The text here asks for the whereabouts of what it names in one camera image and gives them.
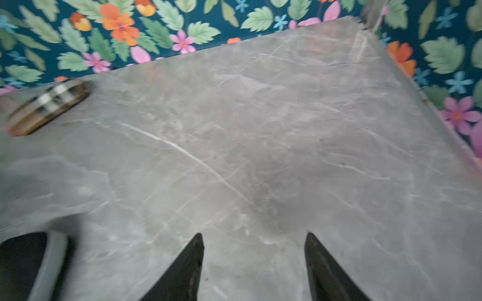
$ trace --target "blue flower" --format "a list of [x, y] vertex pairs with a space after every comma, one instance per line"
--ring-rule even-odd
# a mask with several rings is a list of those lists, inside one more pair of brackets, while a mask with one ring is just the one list
[[11, 85], [11, 86], [16, 86], [19, 89], [24, 87], [24, 82], [17, 81], [16, 78], [11, 77], [11, 76], [9, 78], [2, 79], [2, 80], [8, 82], [8, 84]]
[[380, 37], [380, 43], [383, 45], [383, 48], [386, 48], [388, 46], [388, 41], [390, 40], [391, 37], [388, 37], [386, 32], [382, 33], [382, 36]]
[[417, 82], [420, 86], [428, 86], [428, 80], [425, 78], [430, 74], [430, 69], [425, 69], [422, 71], [420, 68], [415, 68], [415, 76], [413, 77], [414, 81]]
[[241, 13], [244, 12], [244, 9], [247, 8], [249, 5], [246, 3], [246, 0], [236, 0], [236, 7], [235, 10], [239, 10]]
[[24, 56], [20, 56], [18, 51], [12, 51], [12, 52], [9, 52], [7, 54], [8, 54], [8, 56], [11, 56], [13, 58], [13, 60], [16, 61], [16, 62], [21, 62], [21, 63], [27, 62], [27, 58], [24, 57]]
[[464, 94], [467, 92], [464, 86], [471, 85], [474, 83], [471, 79], [464, 80], [465, 72], [459, 71], [455, 73], [454, 79], [448, 79], [445, 81], [447, 85], [451, 85], [449, 89], [449, 93], [453, 93], [455, 91], [459, 92], [460, 94]]
[[437, 19], [435, 19], [435, 22], [440, 22], [435, 29], [452, 27], [452, 21], [450, 20], [457, 17], [458, 14], [451, 12], [452, 7], [447, 7], [445, 10], [443, 10], [443, 16], [437, 17]]
[[274, 17], [274, 21], [276, 22], [276, 24], [273, 26], [273, 28], [278, 28], [278, 30], [283, 30], [283, 27], [286, 24], [288, 24], [288, 21], [285, 20], [287, 16], [288, 16], [287, 14], [284, 14], [281, 17], [280, 16]]
[[8, 23], [8, 17], [3, 15], [0, 15], [0, 28], [5, 29], [9, 33], [14, 33], [13, 30], [17, 29], [17, 25], [13, 25]]

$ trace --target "marble surface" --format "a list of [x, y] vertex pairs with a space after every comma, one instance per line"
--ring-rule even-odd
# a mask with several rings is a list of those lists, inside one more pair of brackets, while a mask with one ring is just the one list
[[0, 239], [80, 214], [62, 300], [137, 300], [201, 232], [200, 301], [307, 301], [307, 231], [373, 301], [480, 299], [480, 183], [351, 17], [87, 79], [0, 133]]

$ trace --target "teal background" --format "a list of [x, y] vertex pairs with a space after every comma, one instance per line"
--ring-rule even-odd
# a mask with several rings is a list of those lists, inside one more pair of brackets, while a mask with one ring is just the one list
[[[60, 13], [56, 15], [56, 20], [53, 22], [49, 22], [47, 16], [42, 12], [42, 10], [38, 10], [34, 6], [34, 1], [31, 0], [20, 0], [20, 1], [9, 1], [9, 0], [2, 0], [0, 7], [3, 9], [0, 11], [0, 15], [6, 15], [8, 17], [8, 14], [11, 14], [10, 16], [16, 17], [19, 20], [24, 20], [25, 18], [22, 16], [19, 7], [20, 6], [25, 6], [27, 9], [29, 9], [33, 14], [36, 16], [42, 18], [46, 23], [50, 24], [54, 30], [58, 31], [60, 33], [59, 27], [61, 26], [61, 22], [63, 19], [68, 19], [72, 13], [77, 12], [78, 10], [68, 3], [64, 1], [56, 1], [56, 0], [38, 0], [39, 2], [47, 2], [47, 3], [54, 3], [54, 5], [57, 6], [58, 10]], [[341, 2], [342, 10], [341, 14], [339, 17], [343, 17], [345, 15], [359, 15], [362, 10], [362, 5], [361, 3], [364, 3], [364, 0], [337, 0]], [[126, 5], [132, 5], [133, 9], [133, 15], [131, 18], [135, 21], [135, 24], [133, 27], [136, 27], [140, 30], [140, 32], [146, 33], [146, 28], [143, 25], [143, 23], [140, 21], [139, 17], [143, 17], [141, 13], [135, 8], [135, 3], [134, 0], [116, 0], [112, 1], [112, 3], [118, 3], [118, 2], [123, 2]], [[100, 3], [106, 3], [106, 0], [100, 0]], [[170, 1], [170, 3], [176, 7], [174, 1]], [[235, 10], [235, 17], [237, 18], [239, 22], [238, 27], [234, 27], [232, 24], [229, 22], [225, 21], [223, 19], [222, 15], [222, 9], [221, 9], [221, 3], [219, 2], [217, 5], [215, 5], [212, 10], [208, 13], [203, 12], [203, 7], [204, 7], [204, 0], [200, 0], [197, 2], [197, 5], [195, 9], [189, 13], [184, 13], [179, 10], [179, 12], [184, 16], [184, 26], [183, 30], [187, 32], [187, 27], [190, 23], [195, 23], [197, 21], [201, 21], [203, 23], [210, 23], [211, 27], [217, 28], [221, 33], [214, 36], [214, 40], [202, 44], [202, 45], [197, 45], [193, 44], [193, 46], [196, 48], [196, 50], [201, 50], [209, 47], [214, 47], [218, 46], [221, 44], [226, 44], [228, 39], [231, 38], [240, 38], [240, 39], [250, 39], [254, 38], [258, 35], [266, 35], [275, 32], [278, 30], [281, 25], [282, 29], [286, 30], [288, 29], [288, 22], [291, 20], [289, 14], [288, 14], [288, 7], [290, 5], [296, 5], [297, 3], [304, 3], [308, 4], [308, 11], [307, 13], [300, 19], [298, 19], [298, 22], [306, 20], [308, 18], [312, 17], [320, 17], [322, 18], [323, 13], [325, 10], [332, 5], [331, 2], [326, 1], [326, 2], [319, 2], [316, 0], [313, 1], [308, 1], [308, 0], [291, 0], [288, 1], [285, 5], [283, 5], [281, 8], [276, 8], [272, 2], [269, 0], [225, 0], [225, 3], [231, 6]], [[248, 6], [244, 8], [244, 12], [242, 12], [241, 7], [239, 7], [239, 4], [247, 4]], [[241, 29], [242, 23], [248, 18], [248, 14], [253, 12], [255, 8], [261, 8], [261, 7], [268, 7], [273, 14], [273, 18], [276, 16], [279, 16], [280, 19], [282, 19], [282, 24], [278, 26], [277, 28], [273, 28], [276, 25], [276, 21], [273, 20], [272, 23], [269, 25], [269, 27], [266, 30], [262, 31], [250, 31], [248, 28]], [[150, 20], [153, 21], [159, 21], [161, 24], [164, 26], [166, 25], [162, 20], [161, 17], [155, 13], [153, 16], [147, 17]], [[92, 27], [98, 28], [100, 33], [102, 33], [103, 37], [109, 41], [111, 40], [110, 36], [110, 31], [105, 30], [102, 27], [102, 24], [95, 23], [93, 20], [89, 20]], [[41, 60], [44, 61], [45, 63], [45, 70], [40, 70], [42, 73], [38, 76], [38, 79], [32, 80], [28, 79], [31, 82], [25, 81], [25, 78], [18, 78], [15, 75], [9, 74], [8, 68], [6, 67], [11, 66], [11, 65], [21, 65], [21, 66], [26, 66], [29, 69], [32, 70], [39, 70], [39, 67], [36, 66], [32, 61], [28, 60], [27, 55], [25, 53], [25, 46], [21, 44], [20, 42], [17, 42], [15, 46], [12, 49], [5, 49], [2, 47], [1, 52], [2, 56], [0, 58], [0, 66], [2, 72], [0, 73], [0, 78], [1, 84], [8, 84], [8, 85], [13, 85], [17, 88], [22, 88], [22, 87], [31, 87], [31, 86], [37, 86], [39, 84], [44, 84], [44, 83], [50, 83], [53, 82], [56, 77], [59, 76], [65, 76], [69, 78], [74, 78], [74, 77], [81, 77], [85, 76], [88, 74], [93, 73], [92, 68], [88, 68], [85, 71], [73, 71], [69, 69], [59, 69], [58, 66], [58, 57], [60, 56], [61, 53], [66, 53], [66, 52], [74, 52], [77, 54], [81, 54], [79, 51], [75, 51], [71, 49], [69, 46], [65, 44], [65, 41], [62, 40], [60, 43], [49, 43], [45, 42], [42, 39], [39, 38], [39, 36], [34, 33], [30, 28], [23, 28], [23, 27], [18, 27], [13, 29], [15, 33], [22, 34], [22, 35], [27, 35], [35, 39], [36, 42], [39, 42], [43, 44], [44, 46], [50, 48], [51, 50], [49, 51], [42, 51], [38, 49], [31, 49], [35, 54], [37, 54]], [[89, 43], [88, 37], [92, 34], [91, 31], [79, 31], [86, 39], [86, 42]], [[176, 34], [176, 31], [170, 30], [170, 34]], [[3, 39], [8, 39], [8, 36], [11, 36], [10, 33], [6, 32], [5, 29], [0, 28], [0, 41], [3, 41]], [[156, 46], [157, 49], [159, 50], [159, 54], [156, 54], [154, 52], [150, 52], [150, 56], [152, 60], [158, 57], [168, 57], [172, 55], [178, 55], [179, 52], [175, 52], [171, 49], [166, 49], [162, 48], [159, 45]], [[15, 52], [18, 53], [18, 56], [12, 57], [9, 54], [16, 54]], [[110, 69], [115, 69], [115, 68], [120, 68], [124, 67], [128, 64], [135, 64], [135, 61], [130, 57], [128, 57], [127, 61], [124, 62], [122, 61], [118, 55], [116, 55], [115, 59], [111, 61], [112, 65], [109, 67]]]

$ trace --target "floral wallpaper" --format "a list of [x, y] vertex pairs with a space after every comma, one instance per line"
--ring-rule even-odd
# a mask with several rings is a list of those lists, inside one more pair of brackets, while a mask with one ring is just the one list
[[0, 94], [359, 15], [366, 1], [3, 1]]
[[388, 0], [378, 33], [482, 166], [482, 0]]

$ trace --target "pink flower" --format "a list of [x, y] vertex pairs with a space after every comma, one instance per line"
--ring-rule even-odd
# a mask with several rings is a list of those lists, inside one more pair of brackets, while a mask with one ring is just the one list
[[308, 26], [316, 23], [321, 23], [320, 18], [314, 17], [314, 18], [306, 19], [305, 21], [301, 21], [300, 23], [298, 23], [298, 26]]
[[309, 18], [309, 19], [306, 19], [304, 21], [301, 21], [300, 23], [296, 22], [295, 20], [291, 20], [288, 23], [288, 29], [295, 29], [297, 27], [308, 26], [308, 25], [312, 25], [312, 24], [316, 24], [316, 23], [321, 23], [320, 18], [313, 17], [313, 18]]
[[470, 145], [472, 145], [475, 155], [482, 158], [482, 122], [477, 123], [472, 129], [472, 133], [470, 133]]
[[2, 95], [7, 95], [9, 93], [12, 93], [12, 92], [15, 92], [17, 91], [18, 89], [14, 86], [10, 86], [10, 85], [5, 85], [4, 88], [1, 88], [0, 89], [0, 96]]
[[386, 16], [390, 12], [390, 8], [388, 6], [382, 7], [382, 11], [380, 12], [380, 16], [378, 17], [378, 20], [376, 21], [376, 26], [380, 26], [383, 21], [383, 17]]
[[82, 56], [85, 59], [84, 64], [88, 67], [93, 67], [92, 70], [95, 73], [109, 71], [108, 67], [110, 66], [110, 62], [101, 61], [98, 53], [94, 52], [92, 54], [88, 54], [86, 52], [82, 52]]
[[459, 103], [452, 97], [447, 97], [444, 102], [446, 110], [441, 111], [442, 116], [450, 125], [464, 135], [470, 134], [470, 125], [467, 121], [477, 122], [482, 119], [482, 114], [478, 111], [469, 111], [474, 106], [472, 96], [464, 97]]
[[195, 52], [196, 48], [194, 46], [190, 45], [194, 43], [194, 38], [193, 37], [187, 37], [186, 38], [186, 33], [181, 29], [177, 32], [176, 35], [170, 35], [169, 36], [171, 40], [176, 43], [173, 45], [171, 48], [174, 51], [181, 51], [181, 54], [186, 54], [188, 52]]
[[298, 22], [296, 20], [291, 20], [290, 23], [288, 23], [288, 29], [295, 29], [296, 25], [298, 25]]
[[323, 15], [323, 22], [338, 19], [341, 13], [341, 4], [339, 1], [333, 2]]
[[131, 57], [138, 64], [147, 63], [151, 61], [150, 54], [140, 46], [131, 47]]

